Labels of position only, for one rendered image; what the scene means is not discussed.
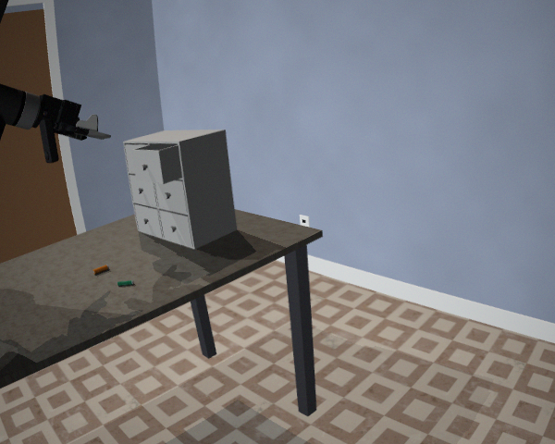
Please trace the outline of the orange battery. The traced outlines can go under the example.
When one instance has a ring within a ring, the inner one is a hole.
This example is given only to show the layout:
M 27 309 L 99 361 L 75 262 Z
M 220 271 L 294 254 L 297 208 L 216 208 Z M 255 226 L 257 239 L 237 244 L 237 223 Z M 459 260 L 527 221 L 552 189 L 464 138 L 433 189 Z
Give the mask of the orange battery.
M 108 270 L 108 269 L 109 269 L 109 266 L 108 266 L 108 265 L 104 265 L 104 266 L 101 266 L 101 267 L 99 267 L 99 268 L 94 269 L 94 270 L 93 270 L 93 273 L 94 273 L 94 274 L 98 274 L 98 273 L 101 273 L 101 272 L 106 271 L 106 270 Z

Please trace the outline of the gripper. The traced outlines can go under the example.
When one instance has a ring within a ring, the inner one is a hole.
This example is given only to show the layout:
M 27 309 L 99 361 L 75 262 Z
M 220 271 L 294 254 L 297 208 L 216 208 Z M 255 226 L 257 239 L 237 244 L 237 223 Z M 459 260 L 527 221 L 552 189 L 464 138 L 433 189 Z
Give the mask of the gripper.
M 68 100 L 60 100 L 46 94 L 40 95 L 40 97 L 40 111 L 32 126 L 33 128 L 37 128 L 42 120 L 51 118 L 54 133 L 68 135 L 70 138 L 81 141 L 87 139 L 86 136 L 100 140 L 111 138 L 111 135 L 98 132 L 97 115 L 91 115 L 86 121 L 80 120 L 78 116 L 81 105 Z

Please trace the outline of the grey chest of drawers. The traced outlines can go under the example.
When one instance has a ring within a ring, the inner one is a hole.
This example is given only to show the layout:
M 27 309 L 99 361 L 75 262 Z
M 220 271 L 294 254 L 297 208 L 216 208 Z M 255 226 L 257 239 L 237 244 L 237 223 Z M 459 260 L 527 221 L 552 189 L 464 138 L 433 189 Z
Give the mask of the grey chest of drawers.
M 129 172 L 128 169 L 125 149 L 125 144 L 128 143 L 179 144 L 181 179 L 183 179 L 188 213 L 159 207 L 155 183 L 154 192 L 157 206 L 133 202 L 130 174 L 135 174 L 135 172 Z M 157 132 L 157 134 L 153 133 L 124 141 L 123 144 L 138 231 L 195 250 L 237 230 L 225 129 L 164 130 L 160 133 Z M 139 230 L 134 204 L 147 205 L 158 209 L 163 238 Z M 193 247 L 164 238 L 159 212 L 161 209 L 188 215 Z

